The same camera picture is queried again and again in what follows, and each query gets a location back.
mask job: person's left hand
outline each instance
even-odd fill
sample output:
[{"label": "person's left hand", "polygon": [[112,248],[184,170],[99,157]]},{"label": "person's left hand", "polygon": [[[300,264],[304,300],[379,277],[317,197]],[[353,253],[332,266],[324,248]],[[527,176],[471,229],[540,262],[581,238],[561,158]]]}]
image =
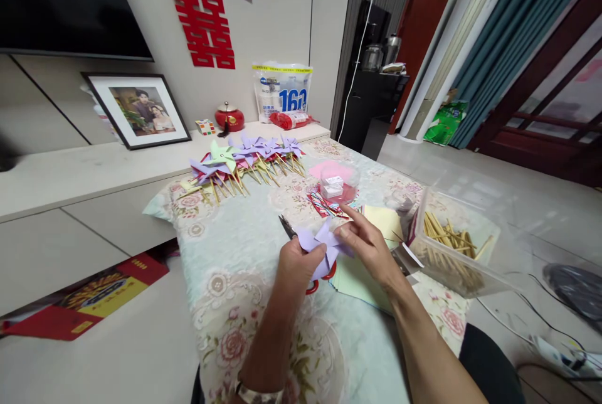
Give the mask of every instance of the person's left hand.
[{"label": "person's left hand", "polygon": [[305,290],[318,264],[326,255],[326,244],[320,244],[311,252],[306,253],[294,237],[282,246],[278,272],[274,283],[274,293],[283,293],[289,298],[303,301]]}]

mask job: purple pinwheel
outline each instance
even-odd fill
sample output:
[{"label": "purple pinwheel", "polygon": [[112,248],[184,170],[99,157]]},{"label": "purple pinwheel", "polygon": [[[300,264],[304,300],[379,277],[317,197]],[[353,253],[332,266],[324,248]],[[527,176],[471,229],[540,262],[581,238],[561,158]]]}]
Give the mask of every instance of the purple pinwheel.
[{"label": "purple pinwheel", "polygon": [[235,149],[238,149],[238,151],[232,153],[232,156],[234,157],[234,159],[236,159],[237,161],[239,159],[244,159],[246,161],[246,163],[249,165],[249,167],[252,167],[253,163],[255,162],[255,158],[253,157],[253,154],[245,152],[244,145],[239,145],[239,146],[234,145],[234,140],[232,139],[232,137],[230,137],[228,139],[228,145],[230,147],[234,147]]},{"label": "purple pinwheel", "polygon": [[240,135],[240,140],[243,141],[243,148],[241,153],[258,153],[264,155],[265,153],[265,139],[262,137],[256,137],[249,139],[244,132]]},{"label": "purple pinwheel", "polygon": [[301,147],[297,140],[291,137],[282,137],[282,152],[293,153],[295,156],[301,157]]},{"label": "purple pinwheel", "polygon": [[230,175],[230,170],[225,164],[211,164],[209,166],[206,166],[205,164],[201,164],[199,161],[192,158],[190,158],[188,162],[190,162],[191,167],[204,174],[199,180],[199,182],[196,184],[197,186],[200,186],[203,183],[205,183],[216,171],[224,172],[225,174]]},{"label": "purple pinwheel", "polygon": [[315,236],[311,231],[306,230],[305,228],[295,228],[297,236],[299,237],[299,244],[301,244],[301,247],[306,252],[311,252],[321,243],[326,244],[326,256],[315,269],[312,280],[317,280],[320,277],[327,275],[340,252],[353,257],[353,252],[344,244],[339,243],[338,239],[334,236],[334,233],[329,230],[331,219],[331,217],[326,218],[326,222],[320,227]]},{"label": "purple pinwheel", "polygon": [[274,153],[280,153],[280,145],[278,144],[278,139],[272,137],[268,142],[265,143],[265,152],[262,156],[267,158],[272,156]]}]

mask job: rubik's cube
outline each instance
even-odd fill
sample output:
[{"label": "rubik's cube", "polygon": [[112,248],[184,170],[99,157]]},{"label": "rubik's cube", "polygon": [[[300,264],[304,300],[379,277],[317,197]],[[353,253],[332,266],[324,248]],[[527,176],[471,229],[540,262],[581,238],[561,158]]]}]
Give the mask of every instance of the rubik's cube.
[{"label": "rubik's cube", "polygon": [[202,135],[210,136],[211,134],[215,134],[215,127],[213,126],[213,122],[209,119],[197,120],[195,123],[199,128],[199,133]]}]

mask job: hand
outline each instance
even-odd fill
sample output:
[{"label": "hand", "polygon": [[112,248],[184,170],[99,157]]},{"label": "hand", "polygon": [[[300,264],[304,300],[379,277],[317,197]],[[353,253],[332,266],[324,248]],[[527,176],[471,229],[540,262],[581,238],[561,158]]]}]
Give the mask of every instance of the hand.
[{"label": "hand", "polygon": [[320,244],[306,253],[294,237],[280,249],[278,272],[274,283],[274,292],[284,293],[303,301],[309,280],[326,255],[326,244]]},{"label": "hand", "polygon": [[391,256],[383,234],[363,214],[347,205],[340,207],[353,222],[341,225],[334,234],[358,254],[374,280],[387,289],[401,271]]}]

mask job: tv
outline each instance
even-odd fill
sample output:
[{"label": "tv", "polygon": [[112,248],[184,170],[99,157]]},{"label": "tv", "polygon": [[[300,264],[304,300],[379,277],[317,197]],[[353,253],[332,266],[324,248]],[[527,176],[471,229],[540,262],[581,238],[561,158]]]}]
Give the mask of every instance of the tv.
[{"label": "tv", "polygon": [[0,0],[0,53],[152,61],[127,0]]}]

